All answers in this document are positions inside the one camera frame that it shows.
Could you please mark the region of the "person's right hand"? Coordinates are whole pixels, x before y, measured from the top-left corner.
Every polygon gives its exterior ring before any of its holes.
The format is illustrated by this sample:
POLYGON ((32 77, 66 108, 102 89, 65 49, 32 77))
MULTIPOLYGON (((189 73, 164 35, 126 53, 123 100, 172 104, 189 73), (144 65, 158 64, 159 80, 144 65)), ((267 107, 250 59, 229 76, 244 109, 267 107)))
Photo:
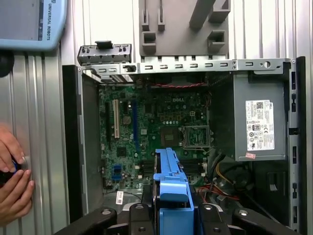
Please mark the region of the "person's right hand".
POLYGON ((0 188, 0 226, 27 215, 32 207, 32 194, 35 183, 30 180, 30 170, 17 171, 0 188))

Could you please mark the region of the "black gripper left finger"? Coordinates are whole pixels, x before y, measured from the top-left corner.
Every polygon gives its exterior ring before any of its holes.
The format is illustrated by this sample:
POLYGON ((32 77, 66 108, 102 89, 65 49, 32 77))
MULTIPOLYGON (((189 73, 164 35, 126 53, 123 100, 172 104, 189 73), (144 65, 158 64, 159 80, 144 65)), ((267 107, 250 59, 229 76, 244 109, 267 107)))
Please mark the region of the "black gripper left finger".
POLYGON ((116 210, 101 207, 56 232, 57 235, 154 235, 151 210, 135 203, 127 211, 128 221, 118 223, 116 210))

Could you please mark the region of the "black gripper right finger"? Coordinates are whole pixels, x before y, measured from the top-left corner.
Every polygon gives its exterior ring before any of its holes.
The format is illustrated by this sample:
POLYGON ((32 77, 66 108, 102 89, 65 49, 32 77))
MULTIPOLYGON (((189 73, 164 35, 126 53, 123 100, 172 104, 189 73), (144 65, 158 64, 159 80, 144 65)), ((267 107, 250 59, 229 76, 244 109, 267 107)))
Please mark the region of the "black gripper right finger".
POLYGON ((264 215, 247 208, 236 209, 227 224, 214 204, 198 206, 200 235, 296 235, 297 232, 264 215))

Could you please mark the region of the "person's left hand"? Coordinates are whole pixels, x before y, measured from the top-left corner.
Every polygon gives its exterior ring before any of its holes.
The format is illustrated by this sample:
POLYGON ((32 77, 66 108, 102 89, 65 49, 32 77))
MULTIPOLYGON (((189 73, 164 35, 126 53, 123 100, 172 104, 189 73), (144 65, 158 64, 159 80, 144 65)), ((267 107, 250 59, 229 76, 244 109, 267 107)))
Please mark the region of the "person's left hand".
POLYGON ((15 136, 9 129, 0 125, 0 169, 3 172, 14 172, 15 166, 12 159, 18 164, 24 163, 24 152, 15 136))

